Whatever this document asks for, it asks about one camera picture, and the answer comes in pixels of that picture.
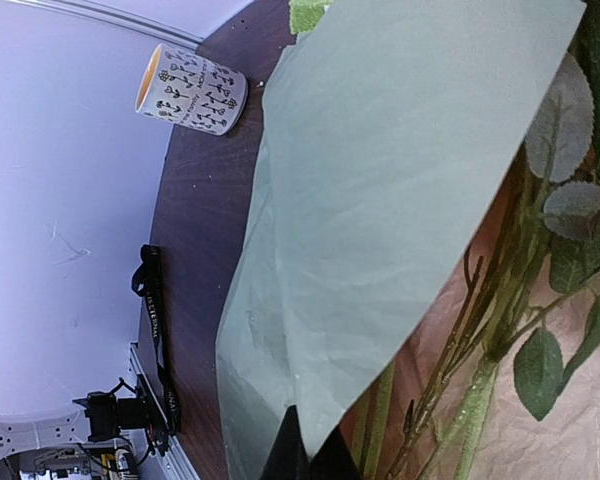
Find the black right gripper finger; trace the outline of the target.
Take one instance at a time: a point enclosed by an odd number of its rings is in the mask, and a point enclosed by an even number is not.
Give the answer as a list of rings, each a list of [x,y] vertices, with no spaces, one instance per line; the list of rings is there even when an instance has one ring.
[[[290,406],[284,415],[260,480],[309,480],[310,461],[300,432],[298,412]]]

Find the white pink flower stem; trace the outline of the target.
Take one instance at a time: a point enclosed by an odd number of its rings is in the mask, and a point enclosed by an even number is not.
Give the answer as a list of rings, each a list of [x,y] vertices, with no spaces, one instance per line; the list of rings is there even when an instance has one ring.
[[[366,479],[600,479],[600,1],[486,220],[372,392]]]

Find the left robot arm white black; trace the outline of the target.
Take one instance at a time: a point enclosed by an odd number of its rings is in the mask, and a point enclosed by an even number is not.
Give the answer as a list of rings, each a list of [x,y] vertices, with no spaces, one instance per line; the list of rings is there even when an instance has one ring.
[[[132,430],[145,432],[155,448],[165,452],[172,431],[161,405],[142,376],[130,397],[117,395],[129,387],[121,381],[109,391],[90,392],[59,409],[0,415],[0,461],[22,452],[118,440]]]

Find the wrapping paper sheet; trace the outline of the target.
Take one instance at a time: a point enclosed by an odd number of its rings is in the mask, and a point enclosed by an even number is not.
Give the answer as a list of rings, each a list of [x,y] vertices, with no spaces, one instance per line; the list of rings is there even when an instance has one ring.
[[[337,1],[263,95],[216,339],[228,474],[295,405],[310,479],[366,479],[355,411],[481,230],[590,1]]]

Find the patterned mug yellow inside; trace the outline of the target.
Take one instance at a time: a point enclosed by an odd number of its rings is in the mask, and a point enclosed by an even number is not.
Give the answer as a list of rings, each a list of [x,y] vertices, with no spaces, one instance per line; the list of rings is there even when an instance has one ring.
[[[192,51],[158,45],[145,69],[135,111],[214,136],[238,122],[248,97],[244,74]]]

